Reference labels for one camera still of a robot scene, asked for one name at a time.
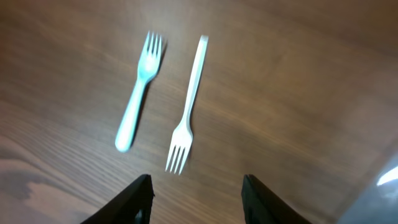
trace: wooden table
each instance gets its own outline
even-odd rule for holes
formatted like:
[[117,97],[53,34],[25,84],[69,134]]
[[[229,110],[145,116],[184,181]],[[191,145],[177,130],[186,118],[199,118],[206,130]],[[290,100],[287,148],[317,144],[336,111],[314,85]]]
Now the wooden table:
[[[2,1],[0,222],[79,223],[145,173],[152,223],[244,223],[249,173],[336,222],[398,151],[397,23],[393,0]],[[168,46],[122,154],[148,30]],[[178,176],[165,162],[202,34]]]

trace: cutlery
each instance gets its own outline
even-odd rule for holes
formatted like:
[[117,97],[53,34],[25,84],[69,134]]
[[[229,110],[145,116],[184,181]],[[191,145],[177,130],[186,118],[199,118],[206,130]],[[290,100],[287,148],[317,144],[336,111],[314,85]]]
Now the cutlery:
[[144,48],[138,61],[137,80],[132,91],[119,131],[114,142],[120,152],[127,152],[134,137],[137,119],[141,107],[142,97],[147,84],[159,71],[160,56],[162,55],[162,36],[148,32]]
[[170,172],[173,171],[175,161],[177,160],[177,163],[175,164],[174,167],[174,174],[176,173],[178,165],[180,164],[180,160],[182,158],[182,162],[180,165],[180,172],[178,173],[179,175],[181,174],[181,171],[185,165],[185,161],[187,161],[187,157],[192,145],[193,134],[190,127],[190,117],[191,117],[193,102],[195,101],[195,95],[198,90],[200,74],[203,68],[203,62],[205,60],[207,42],[208,42],[208,36],[203,35],[200,37],[197,54],[193,61],[191,78],[189,80],[187,100],[185,102],[184,113],[182,115],[180,124],[174,129],[172,136],[172,141],[170,144],[169,155],[167,157],[165,171],[167,171],[167,169],[169,168],[170,160],[173,157],[173,159],[171,160],[172,164],[170,167]]

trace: fork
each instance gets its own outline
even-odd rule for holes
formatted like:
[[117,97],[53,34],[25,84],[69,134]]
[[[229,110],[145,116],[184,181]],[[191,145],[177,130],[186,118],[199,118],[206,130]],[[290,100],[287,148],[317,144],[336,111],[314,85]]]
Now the fork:
[[192,145],[193,134],[190,127],[190,117],[191,117],[193,102],[195,101],[195,95],[198,90],[200,74],[203,68],[203,62],[205,60],[207,42],[208,42],[208,36],[203,35],[200,37],[197,54],[193,61],[193,68],[192,68],[191,78],[189,81],[184,113],[182,115],[180,124],[174,129],[172,136],[172,141],[170,144],[169,155],[167,156],[165,171],[167,171],[167,169],[169,168],[170,160],[173,157],[172,165],[170,167],[170,172],[173,171],[175,160],[177,160],[177,163],[174,168],[174,174],[176,173],[178,165],[180,164],[180,160],[182,158],[182,162],[180,165],[180,172],[178,173],[179,175],[181,174],[181,171],[185,165],[185,162],[187,161],[187,157]]
[[131,147],[145,88],[159,71],[160,56],[162,54],[162,36],[156,34],[155,42],[154,36],[155,34],[152,33],[152,37],[149,40],[150,32],[148,32],[138,61],[136,84],[116,135],[114,144],[120,152],[127,152]]

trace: wood grain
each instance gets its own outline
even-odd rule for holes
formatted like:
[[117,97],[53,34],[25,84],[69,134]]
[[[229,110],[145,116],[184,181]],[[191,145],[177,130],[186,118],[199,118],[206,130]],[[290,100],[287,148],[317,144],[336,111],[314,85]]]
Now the wood grain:
[[[334,223],[397,152],[393,0],[5,0],[1,223],[78,223],[140,174],[152,223],[244,223],[254,174]],[[114,147],[144,38],[167,38],[133,148]],[[198,40],[208,51],[181,176],[164,172]]]

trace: plastic fork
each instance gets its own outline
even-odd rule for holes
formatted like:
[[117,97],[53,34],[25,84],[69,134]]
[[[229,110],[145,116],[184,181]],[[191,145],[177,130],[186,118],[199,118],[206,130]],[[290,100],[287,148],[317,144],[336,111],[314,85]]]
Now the plastic fork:
[[192,145],[193,134],[190,127],[190,117],[191,117],[193,102],[195,101],[195,95],[198,90],[200,74],[203,68],[203,62],[205,61],[207,42],[208,42],[207,36],[203,35],[200,37],[197,54],[193,61],[193,68],[192,68],[191,78],[189,81],[184,113],[182,115],[180,124],[174,129],[172,136],[172,141],[170,144],[169,155],[167,156],[165,171],[167,171],[167,169],[169,168],[169,163],[171,161],[172,164],[170,167],[170,172],[172,172],[174,169],[174,174],[176,173],[178,165],[180,164],[180,160],[182,158],[182,162],[180,165],[180,172],[178,173],[179,175],[181,174],[185,162],[187,161],[187,157]]
[[154,33],[152,33],[151,38],[150,36],[150,32],[148,32],[138,61],[136,85],[131,93],[114,142],[120,152],[127,152],[131,147],[145,88],[159,71],[160,57],[162,55],[162,36],[157,34],[155,36]]

